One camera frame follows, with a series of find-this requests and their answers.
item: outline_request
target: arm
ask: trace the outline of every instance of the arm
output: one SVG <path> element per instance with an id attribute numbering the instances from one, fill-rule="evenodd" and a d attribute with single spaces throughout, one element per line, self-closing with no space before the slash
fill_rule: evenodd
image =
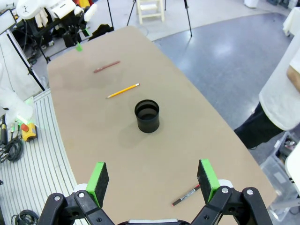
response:
<path id="1" fill-rule="evenodd" d="M 298 92 L 300 92 L 300 73 L 293 67 L 289 66 L 287 70 L 287 77 L 290 79 Z"/>
<path id="2" fill-rule="evenodd" d="M 290 62 L 290 66 L 287 69 L 286 74 L 292 84 L 300 93 L 300 49 L 298 49 L 292 61 Z"/>

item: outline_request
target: black cylinder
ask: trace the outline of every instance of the black cylinder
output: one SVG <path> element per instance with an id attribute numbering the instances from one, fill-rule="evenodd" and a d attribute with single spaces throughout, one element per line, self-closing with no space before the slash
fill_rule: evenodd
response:
<path id="1" fill-rule="evenodd" d="M 139 129 L 152 133 L 159 127 L 159 106 L 155 101 L 143 100 L 135 106 L 135 115 Z"/>

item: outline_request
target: floor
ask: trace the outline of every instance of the floor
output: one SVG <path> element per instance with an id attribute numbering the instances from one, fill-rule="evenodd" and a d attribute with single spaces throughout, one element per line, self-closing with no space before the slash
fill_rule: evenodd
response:
<path id="1" fill-rule="evenodd" d="M 282 31 L 285 18 L 279 13 L 246 16 L 195 28 L 192 38 L 185 31 L 154 43 L 234 129 L 256 108 L 260 90 L 289 46 L 292 37 Z M 281 136 L 251 150 L 258 164 Z M 299 224 L 300 213 L 288 213 L 281 223 L 273 220 Z"/>
<path id="2" fill-rule="evenodd" d="M 107 1 L 99 0 L 97 2 L 98 9 L 88 24 L 91 32 L 95 31 L 100 24 L 111 25 Z M 114 0 L 110 1 L 113 25 L 115 29 L 125 27 L 128 21 L 129 13 L 132 7 L 132 0 Z M 224 20 L 230 20 L 238 17 L 257 15 L 267 12 L 278 12 L 288 15 L 290 10 L 282 6 L 274 6 L 267 3 L 266 0 L 260 0 L 256 9 L 250 9 L 243 4 L 243 0 L 187 0 L 188 10 L 192 28 L 216 23 Z M 138 22 L 136 10 L 133 10 L 130 26 L 136 26 L 151 41 L 157 40 L 189 29 L 188 18 L 183 0 L 166 0 L 167 8 L 165 11 L 165 22 L 161 22 L 159 18 L 145 18 L 143 25 Z M 55 45 L 46 49 L 45 54 L 50 56 L 65 48 L 61 39 L 54 40 Z M 43 82 L 47 84 L 46 61 L 41 56 L 33 69 L 43 77 Z"/>
<path id="3" fill-rule="evenodd" d="M 134 10 L 129 25 L 138 27 L 150 40 L 156 40 L 155 44 L 227 123 L 236 128 L 255 109 L 260 89 L 291 41 L 282 32 L 282 22 L 289 10 L 265 0 L 260 0 L 257 9 L 247 8 L 242 0 L 188 0 L 188 4 L 193 38 L 189 32 L 184 32 L 188 30 L 188 19 L 181 0 L 167 0 L 165 22 L 149 18 L 140 25 Z M 132 1 L 111 1 L 110 6 L 115 29 L 126 26 Z M 98 11 L 89 24 L 90 31 L 101 23 L 111 25 L 106 1 L 98 1 Z M 62 40 L 55 40 L 55 45 L 45 52 L 49 56 L 62 49 Z M 42 57 L 33 68 L 44 81 L 47 80 L 46 62 Z M 280 136 L 251 151 L 259 164 L 272 152 Z M 300 214 L 288 214 L 283 222 L 274 221 L 274 224 L 293 225 L 299 219 Z"/>

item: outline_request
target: black marker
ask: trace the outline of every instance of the black marker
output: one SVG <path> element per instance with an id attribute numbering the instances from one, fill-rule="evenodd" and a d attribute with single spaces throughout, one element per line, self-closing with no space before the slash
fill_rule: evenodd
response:
<path id="1" fill-rule="evenodd" d="M 200 184 L 198 184 L 196 187 L 194 187 L 193 190 L 191 190 L 189 193 L 187 193 L 185 196 L 181 197 L 180 199 L 174 201 L 172 203 L 172 206 L 177 205 L 178 203 L 182 202 L 183 200 L 185 200 L 187 197 L 189 197 L 190 195 L 192 195 L 193 193 L 195 193 L 197 190 L 200 189 Z"/>

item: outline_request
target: tripod stand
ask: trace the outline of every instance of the tripod stand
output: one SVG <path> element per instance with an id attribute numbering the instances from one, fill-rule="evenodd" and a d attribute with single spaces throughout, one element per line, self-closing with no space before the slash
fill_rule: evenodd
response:
<path id="1" fill-rule="evenodd" d="M 128 26 L 128 24 L 129 24 L 129 21 L 130 21 L 131 14 L 132 14 L 133 8 L 135 6 L 135 3 L 136 3 L 136 0 L 133 0 L 132 8 L 131 8 L 131 11 L 130 11 L 129 18 L 128 18 L 126 26 Z M 187 3 L 187 0 L 184 0 L 184 5 L 185 5 L 185 8 L 187 10 L 187 19 L 188 19 L 189 31 L 190 31 L 191 37 L 192 37 L 193 34 L 192 34 L 191 22 L 190 22 L 189 14 L 188 14 L 188 3 Z M 167 6 L 167 0 L 165 0 L 165 11 L 166 11 L 166 6 Z"/>

